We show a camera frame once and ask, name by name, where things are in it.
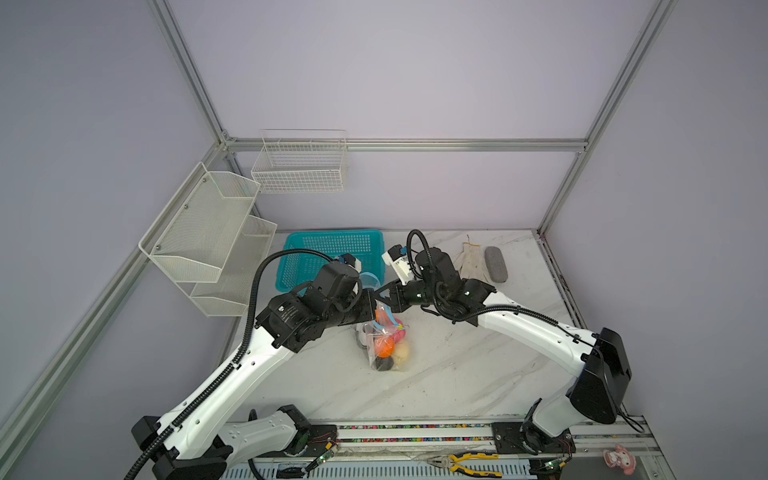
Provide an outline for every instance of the yellow-handled pliers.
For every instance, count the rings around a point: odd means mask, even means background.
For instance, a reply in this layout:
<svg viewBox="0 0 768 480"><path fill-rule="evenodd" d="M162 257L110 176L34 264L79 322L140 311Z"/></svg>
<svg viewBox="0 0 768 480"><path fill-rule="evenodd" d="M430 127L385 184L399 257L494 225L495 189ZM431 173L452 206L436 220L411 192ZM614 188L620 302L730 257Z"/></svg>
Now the yellow-handled pliers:
<svg viewBox="0 0 768 480"><path fill-rule="evenodd" d="M459 465L459 462L463 462L465 460L498 460L498 455L493 454L487 454L487 453L481 453L481 452L467 452L463 455L456 456L456 455L441 455L439 457L430 458L427 460L427 463L430 465L433 465L437 468L447 468L451 472L458 472L463 473L464 475L467 475L468 477L475 477L475 478L501 478L502 474L500 472L478 472L476 470L472 470L471 468L467 468L463 465Z"/></svg>

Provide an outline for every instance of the colorful cable strip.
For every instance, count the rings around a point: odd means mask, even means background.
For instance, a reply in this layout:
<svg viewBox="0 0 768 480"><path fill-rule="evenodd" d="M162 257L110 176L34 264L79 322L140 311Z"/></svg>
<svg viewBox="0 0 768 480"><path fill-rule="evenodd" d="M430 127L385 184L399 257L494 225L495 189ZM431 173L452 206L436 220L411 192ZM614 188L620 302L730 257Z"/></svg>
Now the colorful cable strip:
<svg viewBox="0 0 768 480"><path fill-rule="evenodd" d="M419 423L408 425L339 425L339 430L354 429L466 429L476 427L490 427L490 423Z"/></svg>
<svg viewBox="0 0 768 480"><path fill-rule="evenodd" d="M397 439L344 439L339 443L377 443L377 442L482 442L493 440L493 437L400 437Z"/></svg>

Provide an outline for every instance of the pink ball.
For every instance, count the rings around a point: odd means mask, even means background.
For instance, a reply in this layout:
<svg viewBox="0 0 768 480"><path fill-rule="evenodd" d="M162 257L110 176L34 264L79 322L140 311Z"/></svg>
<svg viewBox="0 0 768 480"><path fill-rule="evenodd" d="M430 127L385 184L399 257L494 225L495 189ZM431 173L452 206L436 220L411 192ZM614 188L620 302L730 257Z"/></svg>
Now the pink ball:
<svg viewBox="0 0 768 480"><path fill-rule="evenodd" d="M399 342L406 336L406 329L398 329L392 334L392 339L395 340L395 343Z"/></svg>

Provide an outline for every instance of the gray wall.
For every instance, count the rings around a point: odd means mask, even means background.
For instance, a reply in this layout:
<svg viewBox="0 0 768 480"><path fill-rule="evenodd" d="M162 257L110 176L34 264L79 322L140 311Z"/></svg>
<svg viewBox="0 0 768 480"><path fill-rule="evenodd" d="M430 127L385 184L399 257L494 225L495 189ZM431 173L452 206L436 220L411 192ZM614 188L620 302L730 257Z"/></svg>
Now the gray wall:
<svg viewBox="0 0 768 480"><path fill-rule="evenodd" d="M261 195L281 230L532 228L541 222L570 152L350 152L339 194ZM256 155L237 155L250 171Z"/></svg>
<svg viewBox="0 0 768 480"><path fill-rule="evenodd" d="M2 423L213 138L145 0L3 2L0 70Z"/></svg>
<svg viewBox="0 0 768 480"><path fill-rule="evenodd" d="M141 454L131 427L163 415L210 375L229 326L205 318L148 267L12 480L123 478ZM154 479L153 464L138 478Z"/></svg>
<svg viewBox="0 0 768 480"><path fill-rule="evenodd" d="M170 3L236 137L579 138L654 0ZM239 157L250 171L256 158ZM355 152L344 194L264 195L259 208L282 230L536 227L572 160Z"/></svg>
<svg viewBox="0 0 768 480"><path fill-rule="evenodd" d="M213 138L145 0L3 2L0 69L4 422ZM121 478L228 326L150 267L12 477Z"/></svg>
<svg viewBox="0 0 768 480"><path fill-rule="evenodd" d="M763 470L739 458L768 431L766 18L681 0L548 236L679 480Z"/></svg>

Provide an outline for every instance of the gray eraser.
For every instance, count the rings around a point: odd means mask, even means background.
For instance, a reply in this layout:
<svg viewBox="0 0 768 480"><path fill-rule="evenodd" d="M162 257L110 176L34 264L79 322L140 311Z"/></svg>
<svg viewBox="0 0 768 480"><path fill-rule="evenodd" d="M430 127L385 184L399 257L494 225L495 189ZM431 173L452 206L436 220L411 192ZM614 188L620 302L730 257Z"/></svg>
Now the gray eraser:
<svg viewBox="0 0 768 480"><path fill-rule="evenodd" d="M492 282L504 283L509 278L507 263L504 261L502 251L498 247L485 249L485 266L488 267L488 275Z"/></svg>

